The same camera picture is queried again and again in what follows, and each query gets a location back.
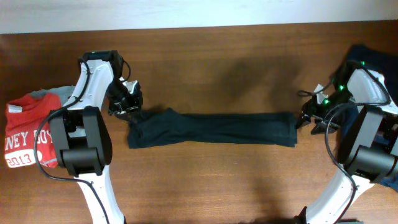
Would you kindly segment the black t-shirt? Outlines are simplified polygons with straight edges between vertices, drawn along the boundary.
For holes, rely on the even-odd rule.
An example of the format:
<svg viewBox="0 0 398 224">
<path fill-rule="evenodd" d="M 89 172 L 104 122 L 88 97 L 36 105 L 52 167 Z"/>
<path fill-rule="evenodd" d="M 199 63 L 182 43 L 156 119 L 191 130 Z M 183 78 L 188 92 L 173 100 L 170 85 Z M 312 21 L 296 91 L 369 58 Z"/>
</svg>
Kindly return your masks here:
<svg viewBox="0 0 398 224">
<path fill-rule="evenodd" d="M 295 125 L 295 117 L 289 112 L 182 114 L 167 108 L 133 116 L 127 144 L 131 149 L 185 141 L 295 147 L 298 143 Z"/>
</svg>

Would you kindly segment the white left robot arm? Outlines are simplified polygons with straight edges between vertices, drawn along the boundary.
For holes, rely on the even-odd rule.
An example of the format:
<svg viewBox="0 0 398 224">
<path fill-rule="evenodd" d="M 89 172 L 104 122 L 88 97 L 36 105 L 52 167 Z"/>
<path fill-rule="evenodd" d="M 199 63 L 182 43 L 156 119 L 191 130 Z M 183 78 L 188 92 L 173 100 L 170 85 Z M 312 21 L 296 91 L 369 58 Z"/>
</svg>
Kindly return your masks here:
<svg viewBox="0 0 398 224">
<path fill-rule="evenodd" d="M 128 120 L 141 110 L 141 87 L 123 78 L 127 63 L 117 50 L 85 52 L 79 64 L 71 98 L 49 118 L 56 159 L 68 172 L 65 180 L 83 192 L 93 223 L 125 223 L 111 183 L 113 145 L 101 108 L 108 100 L 108 114 Z"/>
</svg>

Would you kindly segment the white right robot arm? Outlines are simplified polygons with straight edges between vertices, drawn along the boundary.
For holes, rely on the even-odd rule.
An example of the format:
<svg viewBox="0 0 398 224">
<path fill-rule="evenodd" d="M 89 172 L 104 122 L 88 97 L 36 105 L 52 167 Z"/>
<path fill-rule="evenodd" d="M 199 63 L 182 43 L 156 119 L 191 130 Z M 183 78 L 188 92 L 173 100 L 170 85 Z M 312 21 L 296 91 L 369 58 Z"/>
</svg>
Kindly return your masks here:
<svg viewBox="0 0 398 224">
<path fill-rule="evenodd" d="M 335 91 L 301 91 L 310 100 L 302 106 L 297 128 L 315 123 L 337 170 L 316 201 L 304 207 L 295 223 L 341 223 L 365 191 L 397 175 L 397 83 L 394 74 L 364 60 L 341 64 L 330 83 Z"/>
</svg>

